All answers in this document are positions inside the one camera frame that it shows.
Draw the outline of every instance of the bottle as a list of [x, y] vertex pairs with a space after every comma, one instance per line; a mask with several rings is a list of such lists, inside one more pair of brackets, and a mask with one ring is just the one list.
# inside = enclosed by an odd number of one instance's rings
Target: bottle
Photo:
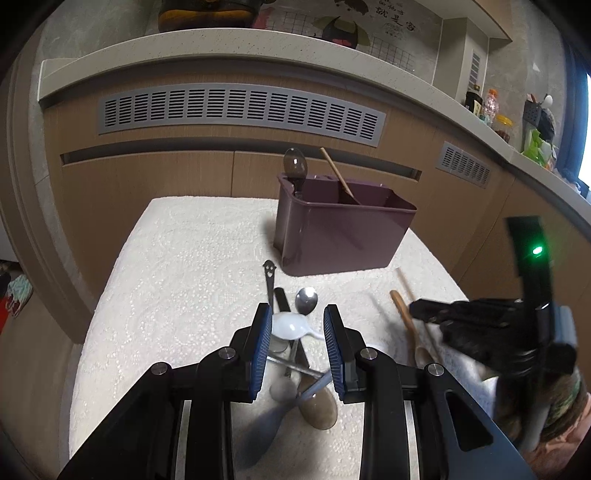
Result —
[[488, 95], [486, 95], [484, 105], [482, 105], [482, 112], [484, 113], [484, 123], [486, 123], [491, 128], [496, 114], [499, 111], [499, 101], [496, 99], [497, 95], [497, 91], [494, 88], [491, 88], [490, 90], [488, 90]]
[[474, 115], [480, 115], [482, 108], [482, 97], [480, 96], [480, 85], [474, 85], [466, 92], [466, 101], [464, 106], [470, 110]]

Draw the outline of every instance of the window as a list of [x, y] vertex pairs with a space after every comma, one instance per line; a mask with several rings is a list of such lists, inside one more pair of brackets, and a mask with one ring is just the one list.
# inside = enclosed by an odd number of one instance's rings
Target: window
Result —
[[[589, 75], [587, 75], [587, 92], [591, 93], [591, 77]], [[588, 95], [588, 97], [589, 102], [591, 102], [591, 95]], [[587, 137], [579, 179], [583, 180], [587, 185], [591, 185], [591, 115], [587, 117]]]

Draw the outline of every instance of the white plastic spoon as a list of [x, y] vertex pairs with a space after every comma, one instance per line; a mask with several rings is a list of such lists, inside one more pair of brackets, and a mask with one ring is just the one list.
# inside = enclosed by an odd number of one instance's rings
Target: white plastic spoon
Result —
[[303, 315], [293, 312], [279, 312], [273, 315], [271, 333], [282, 340], [299, 340], [305, 335], [312, 335], [318, 340], [324, 340], [324, 335], [313, 330]]

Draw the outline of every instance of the cloth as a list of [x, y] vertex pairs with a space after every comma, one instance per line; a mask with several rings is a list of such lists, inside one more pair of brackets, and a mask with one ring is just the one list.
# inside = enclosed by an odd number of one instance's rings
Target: cloth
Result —
[[[236, 329], [250, 325], [258, 303], [267, 301], [262, 267], [267, 259], [277, 265], [275, 286], [285, 289], [292, 309], [300, 288], [317, 290], [312, 328], [322, 331], [323, 309], [336, 303], [347, 327], [402, 364], [407, 363], [405, 327], [389, 291], [405, 294], [395, 267], [401, 267], [417, 297], [466, 299], [410, 230], [386, 268], [289, 277], [272, 247], [276, 212], [277, 201], [268, 199], [168, 197], [150, 203], [119, 254], [86, 336], [72, 399], [70, 455], [150, 365], [199, 362], [227, 345]], [[439, 339], [439, 329], [429, 327]], [[429, 345], [423, 326], [417, 328]], [[324, 342], [304, 337], [301, 344], [311, 368], [328, 369]], [[476, 362], [443, 346], [439, 352], [446, 368], [490, 414], [492, 392], [480, 381]], [[235, 443], [276, 405], [268, 391], [284, 371], [267, 362], [257, 400], [232, 404]], [[329, 390], [334, 394], [332, 385]], [[323, 432], [310, 427], [297, 409], [289, 412], [269, 451], [253, 468], [238, 472], [238, 479], [357, 480], [363, 405], [337, 404], [337, 423]]]
[[6, 308], [16, 317], [25, 303], [31, 298], [33, 294], [33, 286], [25, 274], [19, 275], [12, 282], [8, 284], [6, 297], [8, 298]]
[[524, 455], [531, 469], [540, 480], [552, 480], [564, 469], [570, 458], [587, 435], [591, 427], [591, 395], [587, 393], [587, 403], [582, 414], [562, 435]]

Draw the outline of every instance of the plastic bottle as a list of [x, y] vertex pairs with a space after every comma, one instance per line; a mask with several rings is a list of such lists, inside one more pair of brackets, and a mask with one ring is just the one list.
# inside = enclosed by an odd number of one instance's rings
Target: plastic bottle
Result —
[[496, 114], [499, 111], [499, 100], [496, 99], [497, 95], [497, 91], [494, 88], [491, 88], [490, 90], [488, 90], [488, 94], [486, 95], [486, 99], [484, 100], [484, 105], [482, 105], [484, 123], [486, 123], [491, 128]]

